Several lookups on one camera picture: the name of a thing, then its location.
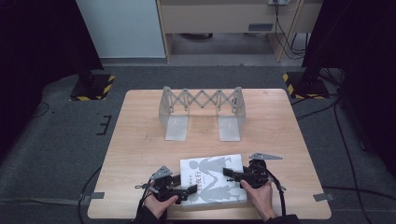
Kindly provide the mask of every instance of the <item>black sleeve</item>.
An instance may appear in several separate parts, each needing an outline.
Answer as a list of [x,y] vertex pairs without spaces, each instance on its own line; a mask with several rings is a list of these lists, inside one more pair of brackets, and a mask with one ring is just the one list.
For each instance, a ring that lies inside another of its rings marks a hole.
[[270,218],[265,224],[300,224],[300,221],[296,215],[287,215],[285,217]]
[[136,218],[131,223],[133,223],[133,224],[160,224],[160,220],[158,220],[146,206],[143,206],[139,210],[140,210],[139,213],[136,214]]

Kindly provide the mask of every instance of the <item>book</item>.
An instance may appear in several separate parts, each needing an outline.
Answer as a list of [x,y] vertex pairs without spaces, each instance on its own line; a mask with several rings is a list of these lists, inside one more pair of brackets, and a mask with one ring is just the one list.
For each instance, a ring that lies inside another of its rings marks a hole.
[[227,181],[230,177],[223,174],[223,168],[243,172],[240,154],[194,158],[180,161],[180,186],[198,186],[197,193],[182,201],[183,207],[209,206],[223,203],[245,203],[247,193],[238,182]]

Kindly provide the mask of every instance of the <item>hand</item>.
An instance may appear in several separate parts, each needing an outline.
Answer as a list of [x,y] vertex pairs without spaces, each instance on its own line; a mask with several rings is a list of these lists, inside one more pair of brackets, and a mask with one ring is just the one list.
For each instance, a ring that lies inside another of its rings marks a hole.
[[144,201],[144,205],[151,211],[151,213],[157,219],[160,219],[166,208],[174,204],[177,201],[177,198],[178,198],[177,195],[175,195],[165,202],[160,202],[154,197],[151,191],[148,191],[148,197]]
[[240,183],[264,222],[270,217],[276,217],[272,206],[273,189],[271,182],[265,183],[259,189],[253,189],[245,180],[241,180]]

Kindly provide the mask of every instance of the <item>wall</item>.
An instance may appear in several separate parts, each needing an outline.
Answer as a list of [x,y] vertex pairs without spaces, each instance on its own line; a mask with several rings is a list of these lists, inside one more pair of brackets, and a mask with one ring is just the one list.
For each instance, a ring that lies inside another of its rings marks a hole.
[[77,0],[100,58],[165,58],[155,0]]

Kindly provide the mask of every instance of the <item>black and yellow hazard tape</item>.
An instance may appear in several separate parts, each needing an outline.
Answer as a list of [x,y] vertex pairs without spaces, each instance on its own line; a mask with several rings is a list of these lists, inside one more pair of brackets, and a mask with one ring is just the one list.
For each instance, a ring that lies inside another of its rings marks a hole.
[[111,89],[111,85],[113,84],[114,78],[115,78],[115,76],[109,76],[107,84],[101,94],[94,95],[94,96],[89,96],[89,95],[74,96],[74,97],[70,97],[70,100],[71,101],[103,100],[107,97],[107,94]]
[[288,88],[291,99],[326,99],[329,97],[328,94],[299,94],[295,92],[293,85],[290,82],[288,74],[283,74],[283,80],[285,81],[286,87]]

